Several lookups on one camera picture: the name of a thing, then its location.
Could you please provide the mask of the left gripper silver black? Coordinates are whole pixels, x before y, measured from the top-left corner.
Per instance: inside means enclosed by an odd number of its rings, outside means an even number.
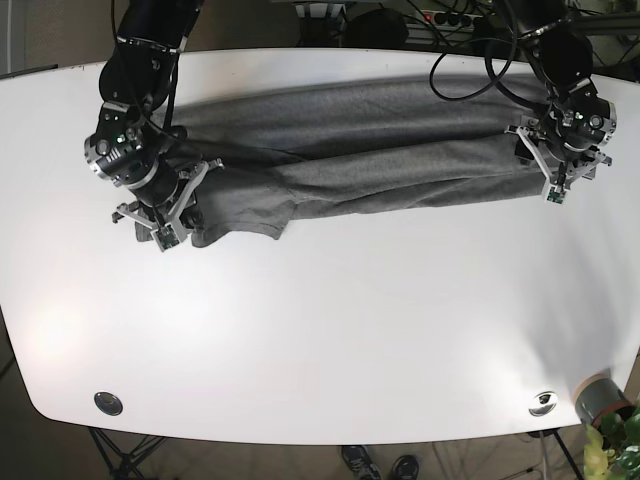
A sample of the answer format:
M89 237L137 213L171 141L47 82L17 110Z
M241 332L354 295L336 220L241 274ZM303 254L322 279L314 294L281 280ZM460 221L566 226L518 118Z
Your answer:
M599 165L612 165L612 159L598 147L567 147L533 117L522 117L519 125L509 125L504 133L517 137L514 154L520 164L535 163L544 175L541 196L546 202L562 205L577 180L593 180Z

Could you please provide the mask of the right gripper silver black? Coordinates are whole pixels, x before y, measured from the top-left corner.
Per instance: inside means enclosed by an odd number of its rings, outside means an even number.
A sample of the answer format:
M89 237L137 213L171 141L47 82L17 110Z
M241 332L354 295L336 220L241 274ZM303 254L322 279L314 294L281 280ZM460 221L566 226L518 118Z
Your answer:
M174 169L160 157L138 182L126 184L136 200L117 206L111 219L117 224L131 220L148 234L161 251L185 242L193 231L202 230L204 217L197 204L196 189L206 175L224 167L220 158L190 162Z

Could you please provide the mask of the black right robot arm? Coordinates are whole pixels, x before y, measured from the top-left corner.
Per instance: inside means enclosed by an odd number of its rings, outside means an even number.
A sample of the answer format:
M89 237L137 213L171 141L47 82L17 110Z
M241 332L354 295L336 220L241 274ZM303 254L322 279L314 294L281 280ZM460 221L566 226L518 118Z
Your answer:
M179 59L199 17L199 1L132 1L112 19L114 51L99 78L96 131L84 143L89 168L131 192L113 222L125 218L161 251L185 242L199 220L196 190L222 167L172 124Z

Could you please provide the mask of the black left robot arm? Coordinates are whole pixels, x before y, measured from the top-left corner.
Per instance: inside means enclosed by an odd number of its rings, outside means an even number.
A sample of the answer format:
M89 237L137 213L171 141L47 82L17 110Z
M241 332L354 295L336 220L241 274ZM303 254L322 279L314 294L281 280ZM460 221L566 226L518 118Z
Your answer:
M591 44L571 24L564 2L495 1L493 7L548 92L545 104L527 103L498 83L533 114L506 132L518 137L516 155L544 175L543 199L561 205L573 183L612 163L601 148L616 131L615 106L598 96Z

